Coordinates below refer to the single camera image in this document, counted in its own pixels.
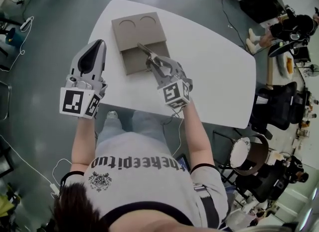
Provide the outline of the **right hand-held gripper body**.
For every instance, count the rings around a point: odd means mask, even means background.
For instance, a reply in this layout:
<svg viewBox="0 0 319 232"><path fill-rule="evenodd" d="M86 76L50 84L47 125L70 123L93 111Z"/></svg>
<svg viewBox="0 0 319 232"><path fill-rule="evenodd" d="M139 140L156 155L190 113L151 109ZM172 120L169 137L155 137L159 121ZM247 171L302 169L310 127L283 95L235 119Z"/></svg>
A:
<svg viewBox="0 0 319 232"><path fill-rule="evenodd" d="M190 103L193 89L192 79L187 78L182 66L177 62L176 68L160 67L165 75L164 84L158 84L158 92L167 107L178 109Z"/></svg>

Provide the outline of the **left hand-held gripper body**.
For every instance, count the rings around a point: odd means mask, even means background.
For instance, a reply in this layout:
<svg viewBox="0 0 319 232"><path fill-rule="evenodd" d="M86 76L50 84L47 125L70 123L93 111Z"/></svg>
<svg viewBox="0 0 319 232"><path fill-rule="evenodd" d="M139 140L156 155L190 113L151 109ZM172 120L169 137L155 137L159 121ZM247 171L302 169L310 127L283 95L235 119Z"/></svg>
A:
<svg viewBox="0 0 319 232"><path fill-rule="evenodd" d="M102 77L104 68L89 74L72 68L66 84L60 89L59 112L64 115L92 119L108 87Z"/></svg>

